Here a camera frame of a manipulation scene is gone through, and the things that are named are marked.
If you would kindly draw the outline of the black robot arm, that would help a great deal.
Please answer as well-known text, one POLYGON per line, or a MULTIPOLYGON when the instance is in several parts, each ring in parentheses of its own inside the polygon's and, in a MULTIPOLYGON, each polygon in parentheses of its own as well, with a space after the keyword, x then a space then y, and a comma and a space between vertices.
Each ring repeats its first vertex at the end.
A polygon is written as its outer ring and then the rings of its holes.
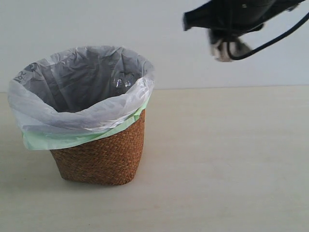
POLYGON ((210 0, 183 14, 183 30, 210 29, 214 36, 234 40, 261 30, 265 22, 300 3, 301 0, 210 0))

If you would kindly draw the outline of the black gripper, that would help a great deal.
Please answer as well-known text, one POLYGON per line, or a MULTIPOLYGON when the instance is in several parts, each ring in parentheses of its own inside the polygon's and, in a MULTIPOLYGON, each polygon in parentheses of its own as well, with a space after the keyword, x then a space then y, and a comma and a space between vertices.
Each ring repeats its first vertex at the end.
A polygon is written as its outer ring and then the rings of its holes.
POLYGON ((259 31, 264 26, 263 23, 258 24, 266 10, 264 0, 224 0, 221 8, 223 12, 219 18, 223 20, 225 26, 223 30, 217 29, 216 1, 209 1, 194 10, 185 12, 182 18, 183 30, 188 31, 191 28, 209 29, 210 43, 216 44, 227 38, 228 29, 231 29, 234 36, 239 37, 259 31))

